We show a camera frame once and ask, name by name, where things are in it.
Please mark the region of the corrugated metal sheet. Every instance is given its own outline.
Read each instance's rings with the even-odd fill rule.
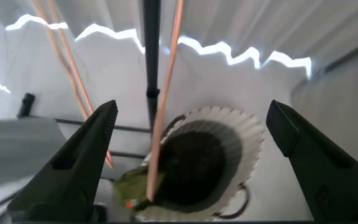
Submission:
[[[141,0],[58,0],[57,5],[60,22],[66,22],[73,37],[97,24],[114,32],[132,30],[130,36],[143,45]],[[161,43],[166,47],[174,12],[174,0],[162,1]],[[15,24],[24,14],[36,16],[30,0],[0,0],[4,26]],[[358,0],[185,1],[183,18],[182,35],[231,59],[254,47],[261,63],[276,51],[291,58],[311,57],[316,70],[358,46]],[[230,49],[216,45],[221,41]]]

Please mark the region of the dark hole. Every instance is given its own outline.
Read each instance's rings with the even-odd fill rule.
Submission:
[[[190,132],[169,139],[158,162],[166,175],[156,202],[193,205],[203,201],[216,188],[225,161],[221,143],[211,134]]]

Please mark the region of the white floor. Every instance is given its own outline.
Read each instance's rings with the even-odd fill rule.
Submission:
[[[94,108],[115,99],[119,108],[116,124],[147,128],[145,59],[131,39],[114,40],[104,34],[71,41],[80,74]],[[161,50],[159,86],[163,86],[167,55]],[[166,123],[188,110],[220,105],[255,114],[264,125],[270,101],[290,105],[294,86],[305,79],[304,68],[287,68],[269,62],[260,70],[252,60],[228,66],[223,54],[200,57],[180,45],[168,97]],[[15,118],[24,93],[36,96],[32,114],[50,118],[82,120],[69,79],[57,60],[44,28],[28,23],[5,31],[0,25],[0,119]],[[76,129],[61,125],[68,138]],[[147,154],[147,134],[114,131],[109,150]],[[258,166],[248,181],[252,199],[242,220],[310,220],[305,198],[288,159],[265,132]],[[116,177],[140,161],[117,159],[118,170],[104,170]]]

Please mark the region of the green cloth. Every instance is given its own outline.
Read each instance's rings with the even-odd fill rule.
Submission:
[[[120,206],[127,207],[127,203],[132,202],[134,206],[130,208],[139,210],[151,204],[146,196],[148,169],[148,166],[140,166],[126,172],[114,181],[114,193],[117,203]],[[164,177],[164,172],[158,172],[155,182],[155,192],[159,189]]]

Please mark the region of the cable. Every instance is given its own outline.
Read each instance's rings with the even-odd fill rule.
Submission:
[[[178,39],[180,33],[182,14],[183,14],[183,0],[177,0],[175,20],[173,22],[173,32],[172,32],[172,40],[171,40],[170,55],[169,55],[169,62],[168,62],[167,78],[165,80],[165,86],[161,96],[161,104],[155,116],[153,136],[152,136],[152,146],[151,146],[151,158],[149,163],[149,171],[147,173],[146,194],[147,194],[147,198],[151,202],[154,199],[154,184],[155,184],[155,180],[157,177],[157,170],[158,170],[158,157],[160,155],[160,143],[161,143],[161,134],[163,128],[164,115],[165,115],[165,105],[167,104],[167,95],[169,91],[173,65],[175,63],[175,56],[178,48]]]
[[[39,2],[39,0],[33,0],[33,4],[34,4],[34,6],[35,6],[35,10],[37,11],[37,14],[38,14],[42,19],[44,19],[48,24],[50,24],[49,21],[48,21],[48,19],[47,19],[47,15],[46,15],[44,9],[42,8],[41,3]],[[54,11],[54,12],[53,12],[53,14],[54,14],[54,19],[57,19],[57,12],[56,12],[55,8],[54,8],[54,7],[51,7],[51,10]],[[80,94],[78,93],[78,89],[77,89],[77,87],[76,87],[76,83],[75,83],[74,76],[73,76],[73,74],[71,73],[71,69],[70,69],[69,65],[67,64],[67,61],[65,60],[65,58],[64,58],[64,56],[63,56],[63,54],[62,54],[62,52],[60,51],[60,48],[59,48],[59,46],[58,46],[58,44],[57,44],[57,41],[56,41],[56,38],[55,38],[55,36],[54,36],[54,34],[53,34],[53,31],[52,31],[51,29],[48,29],[47,27],[45,27],[45,29],[46,29],[47,34],[48,34],[48,36],[49,36],[49,39],[50,39],[50,41],[51,41],[51,43],[52,43],[53,49],[55,50],[55,53],[57,54],[57,56],[58,56],[60,62],[63,64],[63,67],[65,68],[65,70],[66,70],[66,72],[67,72],[67,75],[68,75],[68,77],[69,77],[69,79],[70,79],[70,82],[71,82],[71,87],[72,87],[73,90],[74,90],[75,97],[76,97],[76,99],[77,99],[78,105],[80,106],[81,113],[82,113],[84,119],[88,119],[89,115],[87,114],[87,112],[86,112],[86,110],[85,110],[85,107],[84,107],[84,105],[83,105],[83,103],[82,103],[82,101],[81,101],[81,96],[80,96]],[[60,33],[60,32],[62,32],[62,31],[59,29],[59,34],[61,35],[61,38],[63,39],[63,45],[65,46],[66,51],[67,51],[67,54],[68,54],[68,56],[69,56],[69,58],[70,58],[71,66],[73,66],[73,69],[74,69],[74,71],[75,71],[75,74],[76,74],[77,78],[79,78],[80,87],[81,87],[81,90],[82,90],[82,92],[83,92],[83,94],[84,94],[84,96],[85,96],[85,98],[86,98],[86,103],[87,103],[87,105],[88,105],[88,108],[89,108],[90,112],[93,113],[92,106],[91,106],[91,104],[90,104],[88,95],[86,94],[85,88],[84,88],[84,86],[83,86],[83,84],[82,84],[80,75],[79,75],[79,73],[78,73],[78,69],[77,69],[77,67],[76,67],[76,65],[75,65],[75,62],[74,62],[74,60],[73,60],[73,56],[72,56],[72,54],[71,54],[71,52],[70,52],[70,49],[68,48],[67,40],[66,40],[66,38],[64,37],[63,32],[62,32],[62,33]],[[110,168],[113,168],[112,158],[111,158],[111,155],[110,155],[109,151],[107,151],[105,161],[106,161],[106,164],[107,164]]]

